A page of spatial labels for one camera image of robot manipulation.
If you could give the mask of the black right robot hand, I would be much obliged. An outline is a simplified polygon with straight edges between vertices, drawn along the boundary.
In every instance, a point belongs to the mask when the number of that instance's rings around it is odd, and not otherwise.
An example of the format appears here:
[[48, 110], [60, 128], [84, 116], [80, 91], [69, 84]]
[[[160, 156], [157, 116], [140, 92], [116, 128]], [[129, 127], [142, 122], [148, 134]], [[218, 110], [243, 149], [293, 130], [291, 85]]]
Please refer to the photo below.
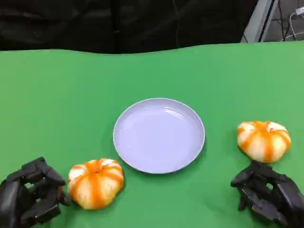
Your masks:
[[252, 160], [230, 183], [240, 193], [238, 210], [249, 208], [257, 217], [283, 228], [304, 226], [304, 195], [288, 176]]

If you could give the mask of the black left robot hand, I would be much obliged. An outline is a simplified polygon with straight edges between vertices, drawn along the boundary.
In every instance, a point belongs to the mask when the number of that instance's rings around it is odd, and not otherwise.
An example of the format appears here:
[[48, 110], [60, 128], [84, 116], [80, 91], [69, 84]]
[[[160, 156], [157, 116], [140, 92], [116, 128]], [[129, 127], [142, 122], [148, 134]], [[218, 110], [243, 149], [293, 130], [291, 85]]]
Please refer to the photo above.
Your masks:
[[44, 157], [22, 165], [0, 184], [0, 226], [30, 228], [60, 215], [60, 204], [70, 206], [65, 184]]

